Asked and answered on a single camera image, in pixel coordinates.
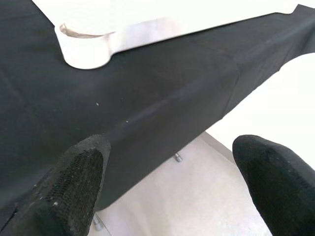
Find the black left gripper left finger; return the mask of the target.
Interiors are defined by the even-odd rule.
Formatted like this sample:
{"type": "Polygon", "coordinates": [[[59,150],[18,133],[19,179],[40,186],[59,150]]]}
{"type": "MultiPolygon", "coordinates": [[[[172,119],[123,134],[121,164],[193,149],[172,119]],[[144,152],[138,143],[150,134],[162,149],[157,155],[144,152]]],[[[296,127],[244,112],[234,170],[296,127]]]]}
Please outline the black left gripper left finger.
{"type": "Polygon", "coordinates": [[[92,135],[65,151],[0,230],[2,236],[86,236],[102,190],[110,143],[92,135]]]}

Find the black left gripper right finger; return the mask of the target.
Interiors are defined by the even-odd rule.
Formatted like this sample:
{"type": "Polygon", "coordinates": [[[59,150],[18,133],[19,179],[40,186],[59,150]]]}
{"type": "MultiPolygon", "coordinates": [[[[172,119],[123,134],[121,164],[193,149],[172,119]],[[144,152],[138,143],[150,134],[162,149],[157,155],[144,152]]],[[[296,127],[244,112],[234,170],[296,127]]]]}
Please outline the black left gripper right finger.
{"type": "Polygon", "coordinates": [[[291,149],[241,135],[232,153],[252,201],[274,236],[315,234],[315,171],[291,149]]]}

